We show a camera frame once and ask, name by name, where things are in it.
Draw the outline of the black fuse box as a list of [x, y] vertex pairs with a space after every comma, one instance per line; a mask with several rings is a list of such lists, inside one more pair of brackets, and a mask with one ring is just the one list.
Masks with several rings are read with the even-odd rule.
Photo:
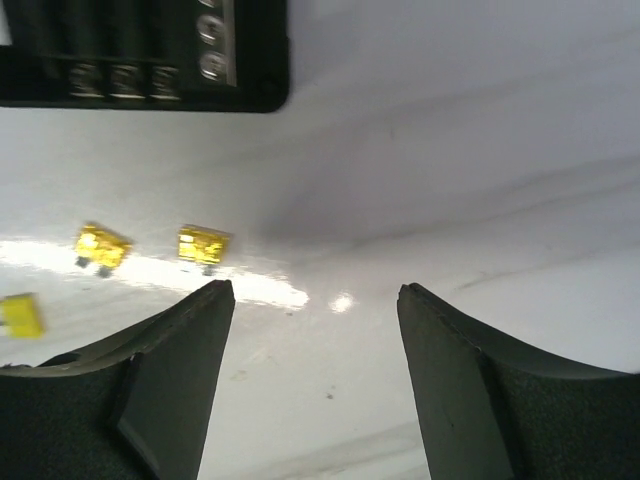
[[290, 92], [284, 1], [5, 1], [1, 103], [272, 113]]

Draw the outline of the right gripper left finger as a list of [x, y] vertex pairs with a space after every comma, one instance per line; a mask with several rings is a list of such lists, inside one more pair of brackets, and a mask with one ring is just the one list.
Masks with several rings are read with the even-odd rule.
[[215, 280], [37, 365], [1, 370], [5, 479], [194, 479], [235, 307]]

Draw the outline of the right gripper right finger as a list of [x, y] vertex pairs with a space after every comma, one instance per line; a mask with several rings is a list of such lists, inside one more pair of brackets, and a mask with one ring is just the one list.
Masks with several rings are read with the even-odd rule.
[[434, 479], [635, 479], [639, 378], [480, 322], [418, 284], [397, 312]]

